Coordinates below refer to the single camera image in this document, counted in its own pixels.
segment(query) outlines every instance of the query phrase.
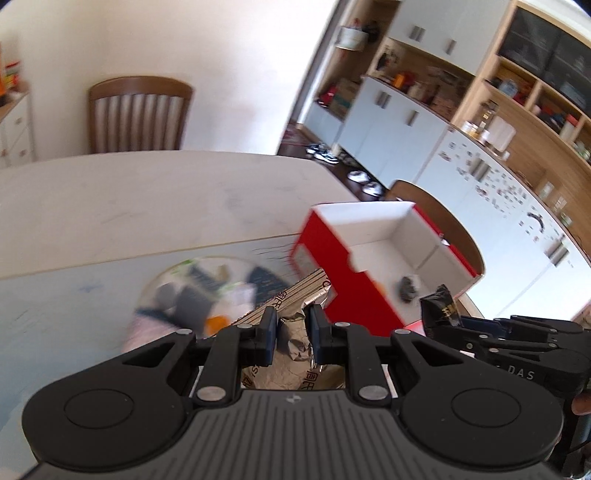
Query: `red box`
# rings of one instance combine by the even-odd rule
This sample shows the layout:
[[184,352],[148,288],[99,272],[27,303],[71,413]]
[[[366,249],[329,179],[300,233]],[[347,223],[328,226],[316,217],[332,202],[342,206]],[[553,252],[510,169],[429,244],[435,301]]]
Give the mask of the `red box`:
[[454,297],[475,281],[475,271],[411,202],[331,203],[312,208],[291,252],[305,276],[322,267],[332,284],[325,307],[331,322],[365,325],[388,336],[420,320],[418,299],[398,297],[398,282],[417,275],[418,296],[442,283]]

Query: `wooden chair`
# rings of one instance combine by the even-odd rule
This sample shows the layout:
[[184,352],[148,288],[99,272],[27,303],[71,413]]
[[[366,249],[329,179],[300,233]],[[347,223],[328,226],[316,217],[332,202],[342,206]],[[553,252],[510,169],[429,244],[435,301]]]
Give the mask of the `wooden chair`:
[[166,77],[120,77],[88,91],[91,153],[180,150],[193,88]]
[[445,240],[454,245],[470,266],[476,271],[476,280],[485,273],[484,260],[476,242],[464,226],[452,213],[447,210],[431,194],[420,187],[403,180],[397,180],[390,191],[385,195],[385,200],[405,200],[414,202],[443,232]]

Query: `shoe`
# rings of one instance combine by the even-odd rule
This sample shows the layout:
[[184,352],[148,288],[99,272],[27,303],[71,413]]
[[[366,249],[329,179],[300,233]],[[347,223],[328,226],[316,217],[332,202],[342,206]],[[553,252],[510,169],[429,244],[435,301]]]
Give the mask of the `shoe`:
[[336,165],[340,162],[340,160],[329,151],[316,152],[314,154],[314,158],[316,158],[317,160],[325,161],[326,163],[329,163],[331,165]]
[[306,147],[306,153],[308,155],[314,155],[319,151],[327,151],[328,147],[323,143],[312,143]]
[[363,170],[353,170],[347,174],[347,178],[355,183],[367,183],[369,182],[369,175]]
[[377,181],[370,181],[361,190],[363,191],[363,193],[367,193],[372,197],[380,197],[384,192],[384,188]]

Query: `white drawer unit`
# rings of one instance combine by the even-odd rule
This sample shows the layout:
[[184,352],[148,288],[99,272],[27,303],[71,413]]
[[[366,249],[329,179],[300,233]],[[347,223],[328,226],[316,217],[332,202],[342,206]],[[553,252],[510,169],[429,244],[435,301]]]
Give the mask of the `white drawer unit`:
[[12,146],[8,154],[8,161],[11,167],[19,167],[33,161],[33,142],[29,127],[25,127],[25,131]]
[[29,124],[28,96],[22,98],[2,121],[9,150]]
[[29,113],[29,97],[17,100],[4,118],[0,117],[0,168],[18,167],[35,160]]

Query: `colorful item on shelf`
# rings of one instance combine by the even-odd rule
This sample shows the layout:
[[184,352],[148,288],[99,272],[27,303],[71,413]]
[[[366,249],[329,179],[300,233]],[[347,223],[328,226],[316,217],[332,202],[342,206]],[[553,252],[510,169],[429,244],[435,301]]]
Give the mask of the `colorful item on shelf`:
[[329,106],[336,93],[336,83],[331,83],[330,86],[318,97],[318,104],[322,106]]

